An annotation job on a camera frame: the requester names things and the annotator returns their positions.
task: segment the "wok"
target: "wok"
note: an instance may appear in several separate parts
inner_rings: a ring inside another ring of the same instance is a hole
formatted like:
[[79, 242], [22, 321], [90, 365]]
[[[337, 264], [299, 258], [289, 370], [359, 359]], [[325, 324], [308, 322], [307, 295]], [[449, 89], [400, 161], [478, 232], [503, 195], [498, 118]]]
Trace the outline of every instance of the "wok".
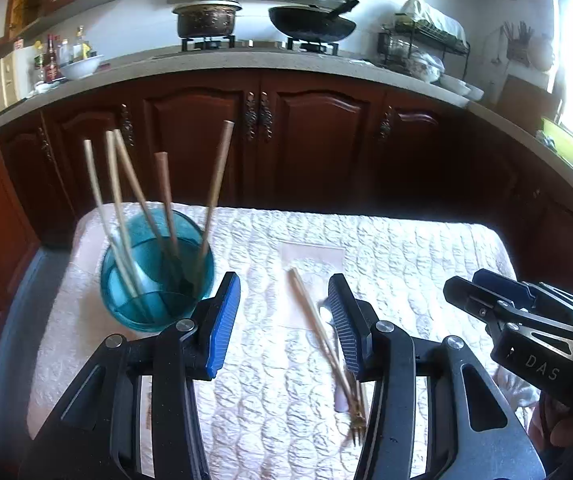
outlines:
[[339, 15], [349, 12], [358, 3], [351, 0], [331, 12], [316, 6], [271, 7], [268, 16], [271, 23], [289, 38], [310, 43], [335, 43], [355, 30], [354, 22]]

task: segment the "blue plastic container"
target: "blue plastic container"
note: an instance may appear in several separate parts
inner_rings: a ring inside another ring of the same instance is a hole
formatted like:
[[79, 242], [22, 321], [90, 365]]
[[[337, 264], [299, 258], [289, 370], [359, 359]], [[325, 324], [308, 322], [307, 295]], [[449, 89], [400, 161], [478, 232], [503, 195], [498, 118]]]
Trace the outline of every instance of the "blue plastic container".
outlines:
[[[160, 230], [167, 254], [172, 254], [164, 207], [151, 213]], [[143, 214], [127, 222], [131, 250], [143, 294], [131, 298], [116, 266], [111, 247], [106, 250], [100, 274], [100, 290], [106, 309], [121, 324], [139, 332], [160, 332], [183, 317], [190, 317], [198, 301], [208, 297], [214, 281], [213, 253], [209, 248], [201, 272], [196, 258], [202, 244], [202, 230], [186, 215], [173, 211], [178, 257], [169, 259], [160, 250]], [[119, 232], [114, 231], [116, 238]], [[201, 276], [201, 286], [194, 281]]]

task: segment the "countertop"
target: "countertop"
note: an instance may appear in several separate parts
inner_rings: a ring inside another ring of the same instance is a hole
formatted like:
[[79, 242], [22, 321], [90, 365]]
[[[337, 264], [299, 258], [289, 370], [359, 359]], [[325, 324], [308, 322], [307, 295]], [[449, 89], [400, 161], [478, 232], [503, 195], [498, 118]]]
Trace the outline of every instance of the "countertop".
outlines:
[[54, 101], [101, 86], [170, 72], [213, 70], [218, 68], [273, 68], [343, 75], [383, 83], [417, 92], [465, 108], [472, 114], [502, 130], [545, 161], [573, 187], [573, 167], [531, 134], [478, 103], [449, 90], [418, 79], [391, 72], [359, 60], [324, 54], [304, 54], [284, 50], [225, 49], [178, 53], [178, 47], [140, 52], [109, 60], [110, 67], [86, 78], [69, 81], [58, 88], [39, 94], [0, 114], [0, 127]]

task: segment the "white quilted tablecloth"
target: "white quilted tablecloth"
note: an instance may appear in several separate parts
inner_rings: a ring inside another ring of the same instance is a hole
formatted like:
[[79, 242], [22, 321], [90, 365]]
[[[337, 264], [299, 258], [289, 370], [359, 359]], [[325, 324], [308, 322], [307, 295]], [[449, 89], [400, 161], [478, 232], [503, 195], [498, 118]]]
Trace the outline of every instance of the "white quilted tablecloth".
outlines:
[[[106, 205], [113, 219], [113, 206]], [[204, 208], [175, 205], [198, 224]], [[137, 214], [125, 205], [127, 216]], [[212, 249], [215, 284], [227, 270], [242, 298], [224, 368], [196, 381], [204, 447], [214, 479], [348, 479], [359, 448], [345, 439], [349, 419], [333, 409], [331, 369], [290, 300], [285, 271], [297, 267], [314, 300], [330, 275], [344, 272], [353, 293], [410, 335], [459, 335], [490, 372], [491, 340], [481, 322], [449, 305], [446, 279], [482, 268], [515, 279], [498, 235], [481, 225], [446, 224], [250, 209], [218, 208]], [[71, 262], [40, 345], [26, 415], [35, 437], [85, 361], [111, 333], [129, 331], [105, 310], [99, 291], [108, 242], [97, 211], [76, 231]], [[413, 474], [424, 470], [427, 393], [418, 382]], [[150, 382], [143, 386], [148, 388]], [[143, 395], [142, 412], [148, 411]], [[150, 421], [140, 424], [143, 472], [153, 476]]]

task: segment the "floor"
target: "floor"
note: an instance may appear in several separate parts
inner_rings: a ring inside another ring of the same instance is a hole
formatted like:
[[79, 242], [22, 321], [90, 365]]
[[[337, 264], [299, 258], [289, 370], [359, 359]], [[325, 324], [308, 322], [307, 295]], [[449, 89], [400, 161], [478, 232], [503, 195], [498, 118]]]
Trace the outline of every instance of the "floor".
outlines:
[[0, 463], [11, 471], [9, 478], [15, 478], [14, 469], [31, 443], [26, 407], [36, 355], [69, 257], [67, 251], [38, 251], [0, 338]]

